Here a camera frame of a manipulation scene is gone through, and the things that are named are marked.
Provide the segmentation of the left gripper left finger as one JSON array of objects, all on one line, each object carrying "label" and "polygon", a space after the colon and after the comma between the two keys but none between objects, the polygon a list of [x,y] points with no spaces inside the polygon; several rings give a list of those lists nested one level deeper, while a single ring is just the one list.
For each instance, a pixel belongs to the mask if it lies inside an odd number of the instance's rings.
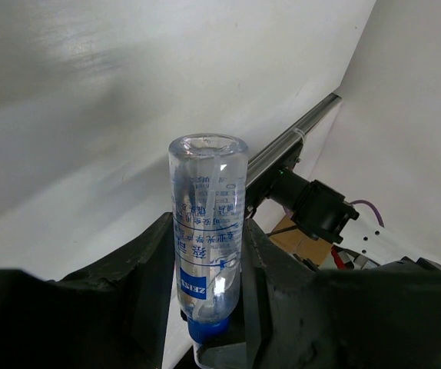
[{"label": "left gripper left finger", "polygon": [[171,213],[59,281],[0,269],[0,368],[159,368],[174,272]]}]

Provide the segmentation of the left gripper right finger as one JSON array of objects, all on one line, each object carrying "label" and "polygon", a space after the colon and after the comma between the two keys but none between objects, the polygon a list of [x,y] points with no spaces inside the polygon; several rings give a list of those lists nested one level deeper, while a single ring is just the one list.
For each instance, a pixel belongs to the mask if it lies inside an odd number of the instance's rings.
[{"label": "left gripper right finger", "polygon": [[320,270],[244,225],[242,296],[227,333],[197,349],[209,368],[441,368],[441,263],[404,257]]}]

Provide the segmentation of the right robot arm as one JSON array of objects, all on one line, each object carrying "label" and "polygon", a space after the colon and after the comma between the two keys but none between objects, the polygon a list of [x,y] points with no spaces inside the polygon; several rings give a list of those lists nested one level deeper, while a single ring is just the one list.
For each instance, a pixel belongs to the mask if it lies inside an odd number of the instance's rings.
[{"label": "right robot arm", "polygon": [[276,166],[250,175],[247,206],[271,199],[285,208],[293,226],[307,237],[332,245],[330,254],[338,269],[375,268],[411,261],[411,253],[395,242],[386,243],[385,223],[377,207],[367,200],[348,202],[320,181],[308,181],[289,168]]}]

